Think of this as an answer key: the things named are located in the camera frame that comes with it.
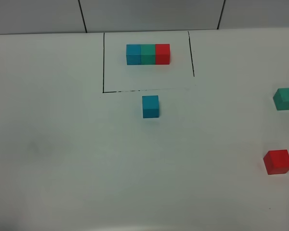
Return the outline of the blue template block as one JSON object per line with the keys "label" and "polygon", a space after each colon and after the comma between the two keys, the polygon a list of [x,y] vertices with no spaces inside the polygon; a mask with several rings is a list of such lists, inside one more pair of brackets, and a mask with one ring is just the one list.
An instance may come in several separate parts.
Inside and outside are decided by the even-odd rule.
{"label": "blue template block", "polygon": [[126,61],[127,65],[141,65],[141,45],[126,45]]}

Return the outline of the green template block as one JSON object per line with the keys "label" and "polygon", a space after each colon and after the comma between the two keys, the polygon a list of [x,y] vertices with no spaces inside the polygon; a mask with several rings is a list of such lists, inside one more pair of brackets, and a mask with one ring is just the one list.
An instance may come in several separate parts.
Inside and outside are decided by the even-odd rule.
{"label": "green template block", "polygon": [[156,64],[155,44],[141,44],[141,65]]}

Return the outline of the red template block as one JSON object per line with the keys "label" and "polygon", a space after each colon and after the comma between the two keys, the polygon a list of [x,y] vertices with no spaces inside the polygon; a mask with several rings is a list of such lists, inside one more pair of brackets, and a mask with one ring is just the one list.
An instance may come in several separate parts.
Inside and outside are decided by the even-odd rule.
{"label": "red template block", "polygon": [[170,64],[170,44],[156,44],[156,64]]}

